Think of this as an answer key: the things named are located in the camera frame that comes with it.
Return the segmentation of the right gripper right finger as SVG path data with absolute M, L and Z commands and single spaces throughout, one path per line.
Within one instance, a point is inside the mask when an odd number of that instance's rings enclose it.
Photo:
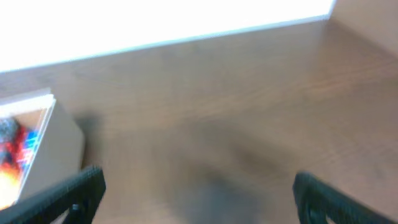
M 292 189 L 301 224 L 395 224 L 309 172 L 298 172 Z

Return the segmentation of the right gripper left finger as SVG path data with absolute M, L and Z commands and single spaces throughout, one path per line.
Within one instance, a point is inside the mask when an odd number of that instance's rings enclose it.
M 64 223 L 91 223 L 106 191 L 103 170 L 87 167 L 1 211 L 1 223 L 52 223 L 67 212 Z

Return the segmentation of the red toy fire truck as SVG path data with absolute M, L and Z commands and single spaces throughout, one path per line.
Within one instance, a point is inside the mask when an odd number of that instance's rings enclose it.
M 1 168 L 20 169 L 26 128 L 14 118 L 1 118 Z

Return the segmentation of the orange dinosaur toy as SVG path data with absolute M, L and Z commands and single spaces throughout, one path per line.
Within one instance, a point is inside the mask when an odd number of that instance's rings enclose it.
M 21 190 L 22 171 L 19 165 L 1 165 L 1 210 L 17 201 Z

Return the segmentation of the multicolour puzzle cube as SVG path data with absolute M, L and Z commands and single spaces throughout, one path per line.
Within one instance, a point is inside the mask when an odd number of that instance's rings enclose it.
M 32 164 L 40 134 L 37 131 L 22 128 L 17 138 L 17 162 L 23 171 Z

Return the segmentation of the white cardboard box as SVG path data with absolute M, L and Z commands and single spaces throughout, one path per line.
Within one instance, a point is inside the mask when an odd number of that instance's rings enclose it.
M 85 137 L 50 90 L 1 98 L 1 118 L 14 118 L 40 134 L 32 164 L 22 171 L 17 202 L 80 171 Z

